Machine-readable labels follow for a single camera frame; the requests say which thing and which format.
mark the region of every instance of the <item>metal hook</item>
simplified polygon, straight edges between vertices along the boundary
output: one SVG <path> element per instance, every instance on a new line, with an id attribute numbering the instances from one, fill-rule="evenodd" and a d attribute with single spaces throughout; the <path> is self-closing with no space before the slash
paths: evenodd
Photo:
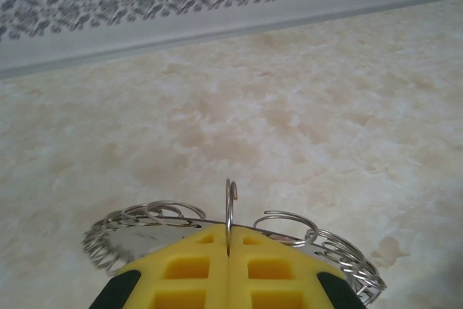
<path id="1" fill-rule="evenodd" d="M 233 225 L 233 201 L 238 199 L 237 184 L 235 181 L 230 183 L 230 179 L 226 180 L 225 189 L 225 241 L 226 252 L 230 255 L 231 233 Z"/>

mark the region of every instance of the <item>beige tile floor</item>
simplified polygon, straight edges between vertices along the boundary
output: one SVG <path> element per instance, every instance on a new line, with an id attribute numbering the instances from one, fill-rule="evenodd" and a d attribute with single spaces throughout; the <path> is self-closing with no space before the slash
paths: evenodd
<path id="1" fill-rule="evenodd" d="M 87 308 L 80 249 L 109 211 L 269 208 L 356 244 L 373 308 L 463 308 L 463 1 L 0 82 L 0 307 Z M 292 224 L 274 225 L 298 233 Z"/>

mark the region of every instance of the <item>marble floor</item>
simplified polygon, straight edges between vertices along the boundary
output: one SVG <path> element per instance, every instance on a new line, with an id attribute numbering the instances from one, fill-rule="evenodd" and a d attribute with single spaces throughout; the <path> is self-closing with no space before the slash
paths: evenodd
<path id="1" fill-rule="evenodd" d="M 463 1 L 446 0 L 0 82 L 0 307 L 88 308 L 108 212 L 172 199 L 305 215 L 388 289 L 463 308 Z M 275 224 L 300 235 L 301 227 Z"/>

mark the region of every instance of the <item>black rubber edge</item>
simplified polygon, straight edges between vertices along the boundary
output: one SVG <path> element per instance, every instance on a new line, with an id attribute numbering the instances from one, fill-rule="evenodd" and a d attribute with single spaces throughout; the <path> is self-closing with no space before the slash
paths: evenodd
<path id="1" fill-rule="evenodd" d="M 318 273 L 317 278 L 334 309 L 366 309 L 345 280 L 326 272 Z"/>
<path id="2" fill-rule="evenodd" d="M 123 309 L 142 274 L 127 271 L 109 280 L 89 309 Z"/>

